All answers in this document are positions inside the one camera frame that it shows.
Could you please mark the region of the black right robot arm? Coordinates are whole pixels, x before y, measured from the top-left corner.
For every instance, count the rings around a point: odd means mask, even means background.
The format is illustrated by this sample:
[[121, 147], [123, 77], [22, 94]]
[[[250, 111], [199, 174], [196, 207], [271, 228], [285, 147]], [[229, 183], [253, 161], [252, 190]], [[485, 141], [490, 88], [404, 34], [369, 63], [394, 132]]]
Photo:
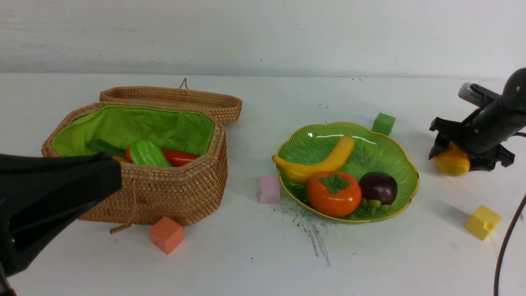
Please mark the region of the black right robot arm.
[[466, 155], [469, 171], [492, 171], [497, 163], [513, 165], [515, 155], [502, 143], [521, 135], [526, 125], [526, 70], [516, 70], [501, 94], [464, 83], [458, 96], [476, 109], [461, 122], [439, 117], [432, 121], [429, 130], [437, 135], [428, 158], [437, 159], [455, 146]]

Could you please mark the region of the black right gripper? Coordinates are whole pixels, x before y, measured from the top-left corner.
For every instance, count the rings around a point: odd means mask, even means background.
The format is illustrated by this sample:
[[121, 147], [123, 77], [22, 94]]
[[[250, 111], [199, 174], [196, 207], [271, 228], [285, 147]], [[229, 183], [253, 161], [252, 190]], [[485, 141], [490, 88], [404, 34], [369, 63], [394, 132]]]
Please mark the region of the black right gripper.
[[449, 150], [452, 144], [469, 154], [470, 172], [492, 171], [498, 162], [508, 167], [514, 163], [515, 154], [500, 143], [520, 131], [520, 95], [501, 95], [466, 125], [464, 120], [436, 117], [429, 130], [437, 131], [429, 160]]

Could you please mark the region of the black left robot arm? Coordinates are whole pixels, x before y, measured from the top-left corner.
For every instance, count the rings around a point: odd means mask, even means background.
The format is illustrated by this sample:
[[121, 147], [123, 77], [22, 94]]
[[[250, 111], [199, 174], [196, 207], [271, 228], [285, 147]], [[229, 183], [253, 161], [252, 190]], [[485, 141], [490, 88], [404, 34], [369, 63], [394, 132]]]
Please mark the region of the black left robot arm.
[[109, 154], [84, 157], [0, 156], [1, 294], [68, 225], [122, 188]]

